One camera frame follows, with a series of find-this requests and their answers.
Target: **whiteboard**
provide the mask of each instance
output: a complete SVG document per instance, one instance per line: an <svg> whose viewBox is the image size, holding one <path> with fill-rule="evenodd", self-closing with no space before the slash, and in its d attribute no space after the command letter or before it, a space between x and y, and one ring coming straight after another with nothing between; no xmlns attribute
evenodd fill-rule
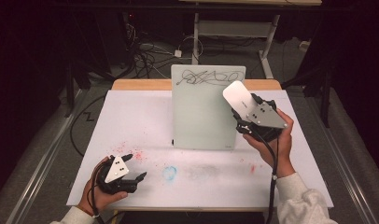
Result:
<svg viewBox="0 0 379 224"><path fill-rule="evenodd" d="M175 147L233 149L236 120L222 92L245 75L244 66L172 65Z"/></svg>
<svg viewBox="0 0 379 224"><path fill-rule="evenodd" d="M252 91L291 116L291 158L308 188L330 195L285 91ZM236 135L233 150L174 148L171 91L110 91L68 198L80 201L94 166L105 156L133 153L132 175L147 172L138 190L109 206L124 210L253 211L267 208L271 171L259 152ZM275 192L277 204L278 192Z"/></svg>

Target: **sleeve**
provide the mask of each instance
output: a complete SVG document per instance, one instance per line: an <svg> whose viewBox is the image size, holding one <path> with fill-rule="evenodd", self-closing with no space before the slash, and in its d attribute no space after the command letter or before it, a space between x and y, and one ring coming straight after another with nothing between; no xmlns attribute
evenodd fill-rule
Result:
<svg viewBox="0 0 379 224"><path fill-rule="evenodd" d="M85 212L81 211L79 208L73 206L70 208L70 210L67 212L67 214L64 216L62 221L57 222L53 221L50 224L92 224L94 221L93 217L90 217L90 215L86 214Z"/></svg>
<svg viewBox="0 0 379 224"><path fill-rule="evenodd" d="M277 216L280 224L336 223L329 217L324 196L316 189L308 189L297 173L276 181L280 202Z"/></svg>

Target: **blue stain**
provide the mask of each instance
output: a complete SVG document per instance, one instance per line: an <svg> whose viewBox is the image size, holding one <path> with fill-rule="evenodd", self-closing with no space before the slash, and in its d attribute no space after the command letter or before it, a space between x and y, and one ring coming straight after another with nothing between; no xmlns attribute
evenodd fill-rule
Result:
<svg viewBox="0 0 379 224"><path fill-rule="evenodd" d="M175 175L177 174L177 169L174 166L169 166L164 168L163 170L163 178L168 181L173 181L175 179Z"/></svg>

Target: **black scribble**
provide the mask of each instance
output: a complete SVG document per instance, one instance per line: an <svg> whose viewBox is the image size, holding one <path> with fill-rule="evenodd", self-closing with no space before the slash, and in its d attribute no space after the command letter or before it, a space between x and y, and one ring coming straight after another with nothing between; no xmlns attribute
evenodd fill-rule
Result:
<svg viewBox="0 0 379 224"><path fill-rule="evenodd" d="M181 75L182 79L176 83L180 85L181 82L196 85L201 83L207 83L211 85L228 86L233 81L242 81L245 79L245 73L241 71L230 71L230 72L216 72L216 71L202 71L200 73L194 73L186 69Z"/></svg>

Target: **person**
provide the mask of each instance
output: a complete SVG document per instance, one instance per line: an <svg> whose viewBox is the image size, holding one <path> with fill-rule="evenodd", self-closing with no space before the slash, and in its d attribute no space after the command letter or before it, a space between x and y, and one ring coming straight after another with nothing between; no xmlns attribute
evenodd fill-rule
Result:
<svg viewBox="0 0 379 224"><path fill-rule="evenodd" d="M308 189L291 164L289 154L292 146L291 131L294 125L293 119L280 109L277 109L277 114L288 125L279 135L278 141L274 139L269 143L275 154L277 151L277 144L279 145L279 153L277 157L278 166L276 171L276 187L279 190L280 200L277 205L279 223L336 223L329 218L329 212L323 195L316 189ZM268 148L249 134L245 133L243 137L249 145L260 152L262 159L272 167L274 160ZM52 224L93 223L93 212L87 199L87 197L89 197L87 192L89 192L90 188L91 181L88 181L79 204L72 207L61 222L52 222ZM109 195L96 188L96 207L99 211L103 211L110 203L124 199L127 196L127 192L118 192L117 194Z"/></svg>

